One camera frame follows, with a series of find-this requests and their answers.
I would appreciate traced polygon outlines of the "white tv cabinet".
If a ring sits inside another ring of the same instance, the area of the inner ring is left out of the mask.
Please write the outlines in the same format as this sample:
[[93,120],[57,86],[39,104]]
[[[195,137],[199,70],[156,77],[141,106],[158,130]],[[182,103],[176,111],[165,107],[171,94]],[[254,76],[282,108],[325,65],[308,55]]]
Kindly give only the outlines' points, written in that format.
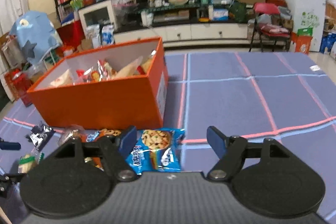
[[118,44],[160,36],[165,47],[247,45],[247,34],[246,24],[197,23],[115,32],[114,41]]

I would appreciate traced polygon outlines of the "brown cookie packet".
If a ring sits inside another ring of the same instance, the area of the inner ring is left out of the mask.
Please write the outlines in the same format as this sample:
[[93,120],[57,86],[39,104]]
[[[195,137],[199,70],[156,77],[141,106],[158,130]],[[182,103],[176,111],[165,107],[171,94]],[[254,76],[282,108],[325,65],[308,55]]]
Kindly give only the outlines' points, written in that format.
[[[98,139],[100,139],[101,137],[104,136],[114,136],[117,137],[119,135],[121,135],[122,131],[121,130],[108,130],[106,128],[95,131],[94,133],[91,134],[85,134],[81,136],[81,141],[82,142],[93,142],[93,141],[97,141]],[[102,163],[100,161],[100,159],[98,157],[86,157],[84,159],[84,161],[86,163],[90,163],[93,164],[95,167],[103,170],[102,167]]]

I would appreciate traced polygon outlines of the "blue purple checked tablecloth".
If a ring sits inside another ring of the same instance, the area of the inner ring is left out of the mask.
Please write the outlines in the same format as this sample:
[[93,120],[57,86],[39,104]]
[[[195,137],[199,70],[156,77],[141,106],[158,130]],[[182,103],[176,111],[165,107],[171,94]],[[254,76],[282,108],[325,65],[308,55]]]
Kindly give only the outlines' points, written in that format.
[[[184,129],[179,142],[180,172],[144,172],[119,182],[98,207],[70,218],[45,218],[23,203],[20,183],[12,185],[1,208],[20,223],[323,223],[310,213],[272,218],[243,206],[223,182],[207,179],[219,158],[207,142],[215,126],[226,136],[261,143],[280,133],[334,120],[312,81],[324,76],[312,70],[301,53],[218,52],[165,57],[168,73],[163,126]],[[106,61],[80,71],[88,81],[121,77]]]

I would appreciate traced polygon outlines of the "dark navy snack packet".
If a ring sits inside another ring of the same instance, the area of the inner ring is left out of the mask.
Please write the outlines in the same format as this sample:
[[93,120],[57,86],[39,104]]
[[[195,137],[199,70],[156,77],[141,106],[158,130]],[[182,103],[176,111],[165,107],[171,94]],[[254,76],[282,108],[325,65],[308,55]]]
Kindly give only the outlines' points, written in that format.
[[31,132],[25,138],[33,143],[35,149],[40,152],[49,140],[53,137],[55,130],[44,123],[40,123],[31,129]]

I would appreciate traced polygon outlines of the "blue cookie packet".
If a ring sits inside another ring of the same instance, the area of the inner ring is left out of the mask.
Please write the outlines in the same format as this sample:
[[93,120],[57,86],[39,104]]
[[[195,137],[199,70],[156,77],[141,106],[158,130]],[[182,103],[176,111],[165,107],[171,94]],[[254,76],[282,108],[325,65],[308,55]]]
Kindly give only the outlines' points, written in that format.
[[178,150],[184,137],[184,129],[141,130],[126,162],[137,175],[144,172],[180,172]]

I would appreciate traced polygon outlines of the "white chest freezer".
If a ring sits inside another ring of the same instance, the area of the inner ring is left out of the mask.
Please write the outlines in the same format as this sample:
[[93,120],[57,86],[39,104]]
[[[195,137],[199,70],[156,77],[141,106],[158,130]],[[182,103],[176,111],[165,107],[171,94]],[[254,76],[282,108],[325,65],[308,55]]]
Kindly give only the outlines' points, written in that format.
[[326,0],[285,0],[291,12],[292,52],[318,52],[325,22]]

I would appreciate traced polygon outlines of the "blue shark plush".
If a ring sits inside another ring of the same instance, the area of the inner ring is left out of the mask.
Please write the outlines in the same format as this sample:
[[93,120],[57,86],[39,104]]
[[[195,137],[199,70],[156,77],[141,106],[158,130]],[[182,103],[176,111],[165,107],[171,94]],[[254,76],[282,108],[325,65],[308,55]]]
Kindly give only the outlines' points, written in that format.
[[63,42],[45,12],[28,11],[13,24],[9,35],[16,37],[25,59],[37,65]]

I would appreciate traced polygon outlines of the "red folding chair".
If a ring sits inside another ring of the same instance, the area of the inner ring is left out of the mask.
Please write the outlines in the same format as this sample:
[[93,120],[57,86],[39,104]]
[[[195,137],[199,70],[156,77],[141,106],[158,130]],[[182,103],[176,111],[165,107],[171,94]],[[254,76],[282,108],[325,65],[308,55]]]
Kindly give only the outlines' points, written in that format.
[[259,34],[259,46],[262,52],[264,51],[263,37],[274,42],[273,52],[275,51],[278,41],[285,43],[284,47],[288,52],[290,48],[291,30],[284,26],[279,8],[273,3],[259,2],[253,5],[253,12],[255,19],[248,52],[252,51],[255,34]]

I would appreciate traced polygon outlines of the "clear bread snack bag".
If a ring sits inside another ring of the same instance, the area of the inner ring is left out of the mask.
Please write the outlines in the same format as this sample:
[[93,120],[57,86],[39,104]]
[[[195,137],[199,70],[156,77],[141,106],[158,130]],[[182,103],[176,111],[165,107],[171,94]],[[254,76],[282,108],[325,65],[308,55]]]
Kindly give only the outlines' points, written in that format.
[[86,135],[86,131],[82,126],[76,124],[70,125],[63,130],[63,133],[58,140],[58,146],[62,146],[64,143],[71,139],[84,140],[86,138]]

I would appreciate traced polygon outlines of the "green white cracker packet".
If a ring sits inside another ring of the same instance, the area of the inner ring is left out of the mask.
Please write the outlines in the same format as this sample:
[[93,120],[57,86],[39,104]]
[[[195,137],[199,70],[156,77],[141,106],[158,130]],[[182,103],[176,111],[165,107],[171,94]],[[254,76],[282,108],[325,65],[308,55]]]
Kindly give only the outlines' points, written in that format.
[[28,173],[44,159],[44,156],[45,154],[41,152],[21,157],[18,163],[18,173]]

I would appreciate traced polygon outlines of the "orange storage box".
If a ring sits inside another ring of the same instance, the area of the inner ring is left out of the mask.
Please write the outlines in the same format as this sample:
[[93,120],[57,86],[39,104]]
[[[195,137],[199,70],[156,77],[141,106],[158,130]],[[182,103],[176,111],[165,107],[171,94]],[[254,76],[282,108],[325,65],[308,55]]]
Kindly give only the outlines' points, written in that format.
[[[160,37],[125,42],[64,57],[45,73],[28,94],[52,127],[78,124],[85,129],[138,129],[163,126],[168,73]],[[122,71],[98,82],[80,71],[106,61]]]

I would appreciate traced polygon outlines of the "white glass door cabinet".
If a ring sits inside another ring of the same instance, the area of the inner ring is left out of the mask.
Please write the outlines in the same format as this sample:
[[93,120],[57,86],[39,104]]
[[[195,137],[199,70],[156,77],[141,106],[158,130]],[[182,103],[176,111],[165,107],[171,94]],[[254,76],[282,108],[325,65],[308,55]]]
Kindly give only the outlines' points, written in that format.
[[86,32],[88,26],[99,24],[113,24],[114,29],[118,29],[114,5],[112,0],[105,0],[78,10],[83,31]]

